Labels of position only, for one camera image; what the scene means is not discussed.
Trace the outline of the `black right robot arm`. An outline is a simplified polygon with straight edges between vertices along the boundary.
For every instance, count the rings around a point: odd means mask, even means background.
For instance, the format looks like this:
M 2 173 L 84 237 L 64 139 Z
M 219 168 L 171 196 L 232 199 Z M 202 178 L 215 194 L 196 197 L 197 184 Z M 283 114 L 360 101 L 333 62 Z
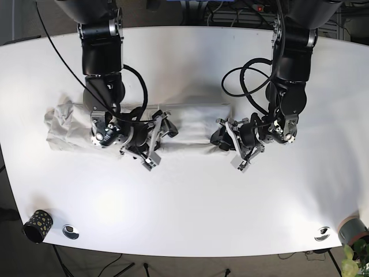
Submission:
M 80 84 L 83 104 L 90 112 L 93 143 L 102 148 L 116 144 L 120 153 L 139 159 L 147 170 L 158 166 L 161 158 L 156 150 L 161 138 L 175 137 L 178 130 L 162 110 L 149 120 L 142 119 L 148 89 L 142 76 L 122 62 L 122 9 L 115 1 L 57 1 L 57 5 L 77 23 L 85 76 Z M 121 110 L 125 97 L 122 70 L 134 74 L 143 91 L 142 105 L 128 113 Z

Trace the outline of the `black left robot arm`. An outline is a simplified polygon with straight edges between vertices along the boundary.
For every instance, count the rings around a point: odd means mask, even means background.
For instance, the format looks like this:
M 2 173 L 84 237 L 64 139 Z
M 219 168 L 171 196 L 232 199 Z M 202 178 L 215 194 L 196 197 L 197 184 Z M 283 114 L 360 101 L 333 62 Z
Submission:
M 296 1 L 284 14 L 281 1 L 277 1 L 272 59 L 253 58 L 238 68 L 242 89 L 239 97 L 247 98 L 256 112 L 241 121 L 217 119 L 221 126 L 210 138 L 223 151 L 235 151 L 231 163 L 237 170 L 245 172 L 267 143 L 294 142 L 299 115 L 307 104 L 305 89 L 318 29 L 341 5 L 342 1 Z M 261 85 L 249 90 L 244 77 L 257 63 L 270 65 L 272 71 Z

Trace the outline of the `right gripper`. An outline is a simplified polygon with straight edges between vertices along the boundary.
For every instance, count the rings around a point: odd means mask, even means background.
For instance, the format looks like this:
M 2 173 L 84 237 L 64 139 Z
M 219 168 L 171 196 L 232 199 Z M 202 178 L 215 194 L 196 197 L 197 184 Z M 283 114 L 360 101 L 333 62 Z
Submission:
M 155 151 L 160 148 L 161 138 L 178 135 L 176 126 L 167 117 L 168 113 L 154 113 L 151 122 L 121 122 L 120 154 L 138 160 L 148 171 L 158 166 L 161 157 Z

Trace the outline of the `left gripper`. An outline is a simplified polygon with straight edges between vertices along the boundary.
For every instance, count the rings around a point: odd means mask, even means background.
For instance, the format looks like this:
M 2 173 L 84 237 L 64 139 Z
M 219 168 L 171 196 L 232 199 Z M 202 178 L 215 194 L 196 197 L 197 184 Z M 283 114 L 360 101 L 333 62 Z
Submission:
M 238 171 L 245 173 L 251 165 L 251 160 L 265 151 L 262 141 L 257 135 L 262 129 L 260 118 L 244 118 L 235 121 L 232 118 L 216 120 L 221 127 L 212 134 L 210 143 L 218 146 L 223 151 L 235 151 L 236 155 L 231 164 Z

